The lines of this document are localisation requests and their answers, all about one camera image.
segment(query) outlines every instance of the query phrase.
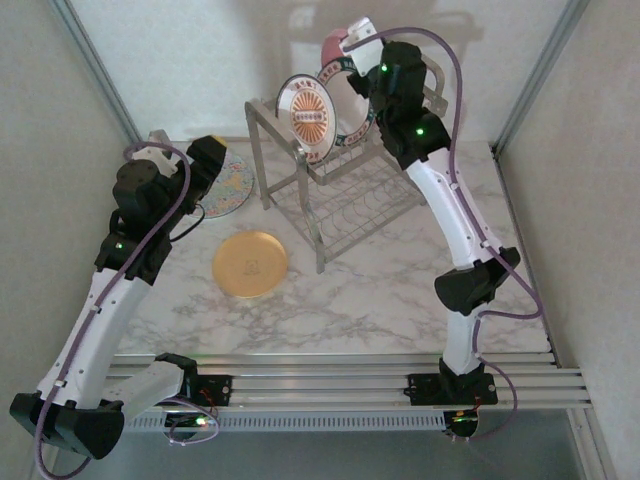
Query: wire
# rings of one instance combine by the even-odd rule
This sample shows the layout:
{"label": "wire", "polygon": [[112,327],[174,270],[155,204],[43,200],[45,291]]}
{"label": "wire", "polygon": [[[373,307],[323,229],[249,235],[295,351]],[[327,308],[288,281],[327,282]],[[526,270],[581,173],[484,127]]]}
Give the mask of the wire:
{"label": "wire", "polygon": [[42,405],[42,409],[40,410],[40,415],[38,416],[38,422],[36,423],[36,431],[34,433],[34,437],[36,441],[35,460],[36,460],[36,465],[38,467],[38,471],[40,472],[40,475],[42,475],[47,480],[68,480],[70,478],[73,478],[76,475],[78,475],[80,472],[82,472],[91,461],[90,458],[85,459],[84,462],[82,462],[82,464],[76,470],[74,470],[73,472],[67,475],[54,475],[52,472],[50,472],[47,469],[47,467],[44,464],[44,460],[42,458],[42,444],[44,442],[42,436],[44,434],[44,423],[47,418],[47,414],[49,413],[49,409],[51,408],[51,405],[53,404],[53,401],[56,395],[58,394],[58,391],[60,390],[60,387],[57,384],[62,384],[62,382],[64,382],[67,374],[69,373],[69,367],[71,366],[71,363],[73,362],[76,354],[78,353],[80,344],[82,343],[82,340],[84,339],[84,336],[86,335],[89,327],[91,326],[91,323],[96,315],[96,312],[100,310],[100,306],[102,305],[104,300],[107,298],[107,296],[109,295],[113,287],[124,276],[124,274],[129,269],[131,264],[138,257],[138,255],[140,255],[142,250],[146,247],[146,245],[153,238],[153,236],[156,233],[158,233],[158,230],[160,230],[160,228],[162,228],[162,226],[165,223],[167,223],[167,221],[173,216],[176,210],[178,210],[178,208],[182,204],[182,201],[187,195],[187,191],[189,190],[189,184],[191,182],[191,168],[189,166],[189,160],[187,159],[187,156],[184,153],[182,153],[180,150],[178,150],[177,148],[171,145],[165,145],[163,143],[158,143],[158,142],[134,143],[133,145],[127,147],[124,150],[123,155],[125,160],[126,161],[133,160],[131,155],[134,152],[146,147],[158,147],[164,150],[169,150],[172,153],[178,155],[184,165],[184,184],[182,185],[182,190],[180,191],[180,195],[178,195],[178,198],[176,199],[176,202],[173,204],[173,206],[167,211],[167,213],[164,214],[164,216],[158,221],[158,223],[156,223],[151,228],[151,230],[149,230],[149,232],[144,236],[142,241],[135,248],[135,250],[131,253],[129,258],[124,262],[124,264],[115,273],[115,275],[111,278],[111,280],[109,280],[109,282],[104,287],[102,292],[100,292],[100,295],[98,295],[98,297],[96,298],[95,303],[93,304],[92,308],[89,309],[87,316],[83,320],[82,325],[80,326],[80,329],[76,334],[76,337],[73,339],[71,347],[69,348],[69,353],[67,354],[67,358],[64,360],[62,367],[60,368],[60,373],[58,374],[58,377],[56,378],[56,381],[53,387],[51,388],[51,391],[47,395],[47,398],[45,399],[44,404]]}
{"label": "wire", "polygon": [[482,406],[482,399],[475,394],[473,396],[475,397],[476,404],[473,406],[473,409],[471,411],[477,413],[478,409]]}
{"label": "wire", "polygon": [[167,398],[164,401],[165,402],[170,402],[170,403],[177,403],[177,404],[183,405],[185,407],[191,407],[194,410],[197,410],[199,413],[209,417],[209,423],[214,425],[213,433],[211,435],[209,435],[208,437],[201,438],[199,440],[189,440],[189,441],[183,440],[183,441],[180,441],[180,440],[176,440],[175,438],[173,438],[173,433],[174,433],[176,427],[178,426],[178,424],[183,422],[186,418],[192,417],[193,414],[187,414],[187,415],[185,415],[183,417],[180,417],[175,422],[173,422],[173,425],[171,425],[171,429],[169,430],[169,435],[168,436],[169,436],[169,443],[171,445],[177,443],[178,445],[186,447],[187,445],[194,445],[196,443],[204,443],[204,442],[208,442],[209,440],[213,440],[220,433],[220,423],[218,422],[217,415],[214,415],[213,412],[208,412],[206,409],[202,408],[201,406],[196,405],[195,403],[192,403],[192,402],[190,402],[190,401],[188,401],[188,400],[186,400],[184,398],[180,398],[180,397],[171,397],[171,398]]}
{"label": "wire", "polygon": [[207,216],[207,211],[204,209],[204,207],[199,204],[196,203],[196,207],[200,207],[200,209],[202,210],[202,216],[198,219],[198,221],[196,223],[194,223],[193,225],[191,225],[189,228],[187,228],[184,232],[182,232],[180,235],[174,237],[174,238],[170,238],[169,241],[171,243],[177,242],[178,240],[183,239],[184,237],[186,237],[187,235],[189,235],[191,232],[193,232],[198,225],[200,225],[202,223],[202,221],[205,219],[205,217]]}
{"label": "wire", "polygon": [[216,413],[214,415],[216,416],[216,418],[218,418],[218,415],[219,415],[218,408],[216,407],[216,404],[214,403],[213,398],[211,398],[211,395],[210,395],[211,392],[209,392],[209,390],[207,390],[206,388],[202,388],[198,393],[202,394],[202,396],[207,399],[207,402],[209,402],[209,405],[211,406],[211,408],[209,409],[209,412],[213,414],[213,411],[215,410]]}
{"label": "wire", "polygon": [[[440,35],[430,30],[427,30],[425,28],[400,27],[400,28],[392,28],[389,30],[385,30],[383,32],[378,32],[374,35],[371,35],[370,37],[365,38],[364,40],[356,42],[351,46],[345,47],[343,50],[345,53],[348,53],[374,40],[382,39],[384,37],[388,37],[392,35],[399,35],[399,34],[406,34],[406,33],[416,33],[419,35],[424,35],[434,40],[447,52],[447,54],[449,55],[449,58],[451,58],[451,62],[453,63],[453,67],[456,72],[456,106],[455,106],[455,112],[453,117],[453,130],[451,132],[451,146],[449,147],[449,172],[450,172],[452,183],[457,183],[458,172],[456,170],[455,155],[456,155],[456,146],[458,143],[458,136],[460,131],[460,117],[462,114],[462,67],[460,66],[460,61],[458,60],[458,57],[456,53],[453,51],[453,49],[451,48],[451,46]],[[462,205],[463,210],[465,211],[465,214],[471,221],[473,229],[478,234],[480,241],[485,242],[487,240],[487,236],[484,232],[484,229],[480,226],[478,219],[475,217],[473,210],[471,209],[469,202],[465,198],[462,189],[457,188],[455,189],[455,192],[458,197],[458,200],[460,201],[460,204]],[[476,358],[480,362],[484,363],[489,368],[492,368],[493,370],[498,372],[498,374],[505,379],[513,395],[513,410],[511,411],[511,414],[509,415],[509,417],[507,418],[504,424],[502,424],[499,427],[496,427],[495,429],[487,433],[474,436],[473,437],[474,440],[493,436],[495,433],[502,430],[509,422],[511,422],[511,420],[515,417],[518,411],[518,393],[516,392],[516,388],[513,385],[513,382],[511,381],[509,376],[504,372],[504,370],[502,370],[500,367],[498,367],[494,363],[488,362],[485,358],[482,357],[482,355],[478,351],[478,337],[480,334],[480,326],[482,324],[484,317],[486,317],[487,315],[492,315],[495,317],[513,318],[516,320],[532,320],[534,318],[538,318],[544,312],[542,301],[540,300],[540,297],[538,296],[536,291],[527,284],[527,282],[520,276],[520,274],[518,274],[518,272],[516,272],[511,267],[511,265],[509,265],[493,247],[491,246],[487,247],[487,251],[493,256],[493,258],[495,258],[498,261],[498,263],[500,263],[500,265],[502,265],[502,267],[509,273],[509,275],[512,276],[514,280],[518,282],[518,284],[531,296],[531,298],[536,304],[536,311],[534,313],[517,314],[517,313],[509,313],[509,312],[499,312],[495,310],[485,310],[484,312],[481,312],[478,314],[476,323],[473,328],[473,341],[472,341],[473,354],[476,356]]]}

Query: white marble surface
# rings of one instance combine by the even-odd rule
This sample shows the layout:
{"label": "white marble surface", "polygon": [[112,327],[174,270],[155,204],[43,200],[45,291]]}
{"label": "white marble surface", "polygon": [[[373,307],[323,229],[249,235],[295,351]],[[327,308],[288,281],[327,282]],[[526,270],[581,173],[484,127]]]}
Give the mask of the white marble surface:
{"label": "white marble surface", "polygon": [[[268,167],[291,171],[263,144]],[[251,160],[248,144],[231,148]],[[490,152],[482,142],[459,146],[459,166],[487,222],[505,245],[515,245],[507,206]],[[187,227],[184,219],[177,227]],[[211,261],[221,242],[250,229],[285,246],[289,272],[272,293],[245,300],[214,283]],[[444,236],[428,207],[415,207],[315,272],[315,253],[276,208],[264,211],[258,186],[240,209],[199,228],[174,245],[154,288],[120,343],[119,353],[417,353],[441,352],[446,311],[434,279],[451,268]],[[526,274],[523,266],[519,271]],[[509,279],[496,309],[529,312],[534,304]],[[483,327],[488,352],[547,352],[540,320],[491,318]]]}

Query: yellow plate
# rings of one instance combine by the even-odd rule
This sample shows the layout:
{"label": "yellow plate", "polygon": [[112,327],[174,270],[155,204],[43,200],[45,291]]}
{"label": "yellow plate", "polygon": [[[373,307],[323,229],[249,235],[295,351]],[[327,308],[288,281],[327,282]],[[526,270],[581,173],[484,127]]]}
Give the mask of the yellow plate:
{"label": "yellow plate", "polygon": [[282,244],[265,232],[241,232],[227,238],[213,257],[213,278],[230,295],[252,298],[273,290],[288,267]]}

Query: robotic arm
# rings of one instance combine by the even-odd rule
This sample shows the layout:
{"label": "robotic arm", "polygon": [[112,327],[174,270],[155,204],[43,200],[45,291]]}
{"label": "robotic arm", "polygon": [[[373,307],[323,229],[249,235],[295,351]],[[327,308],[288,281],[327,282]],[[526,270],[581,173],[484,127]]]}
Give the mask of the robotic arm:
{"label": "robotic arm", "polygon": [[[427,67],[420,49],[384,39],[362,43],[374,35],[375,27],[364,18],[349,27],[341,42],[341,49],[358,70],[349,83],[370,99],[385,148],[429,203],[455,267],[435,281],[438,297],[448,309],[448,335],[440,362],[440,388],[427,404],[464,404],[473,398],[469,394],[477,390],[474,385],[488,375],[473,351],[474,325],[508,277],[489,248],[512,268],[520,262],[520,255],[515,247],[503,247],[473,202],[460,172],[451,171],[451,137],[440,118],[423,106]],[[458,191],[466,200],[461,200]],[[497,398],[483,398],[482,403],[497,403]]]}
{"label": "robotic arm", "polygon": [[118,209],[85,305],[37,391],[16,395],[10,408],[34,435],[44,416],[44,441],[89,458],[106,456],[127,421],[174,395],[194,399],[202,383],[194,360],[163,354],[144,372],[103,391],[127,323],[171,251],[170,232],[194,211],[224,163],[226,146],[214,137],[193,142],[187,150],[194,160],[190,166],[172,161],[162,148],[168,143],[164,137],[163,143],[147,142],[152,147],[133,153],[118,171],[113,188]]}

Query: decorative plate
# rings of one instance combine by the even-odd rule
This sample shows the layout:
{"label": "decorative plate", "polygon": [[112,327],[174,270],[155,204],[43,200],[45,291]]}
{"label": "decorative plate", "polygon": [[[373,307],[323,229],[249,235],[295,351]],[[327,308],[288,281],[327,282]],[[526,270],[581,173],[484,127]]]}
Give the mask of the decorative plate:
{"label": "decorative plate", "polygon": [[[220,175],[213,182],[209,193],[200,201],[205,210],[205,218],[221,217],[233,212],[249,198],[253,183],[253,172],[249,165],[227,150]],[[200,215],[202,213],[199,209],[191,214],[198,218]]]}
{"label": "decorative plate", "polygon": [[276,116],[293,132],[310,164],[321,162],[336,141],[336,111],[326,88],[310,75],[294,75],[280,89]]}
{"label": "decorative plate", "polygon": [[327,88],[336,106],[338,147],[357,143],[373,125],[374,113],[369,100],[358,95],[347,80],[357,71],[353,60],[339,57],[327,63],[318,74],[318,80]]}

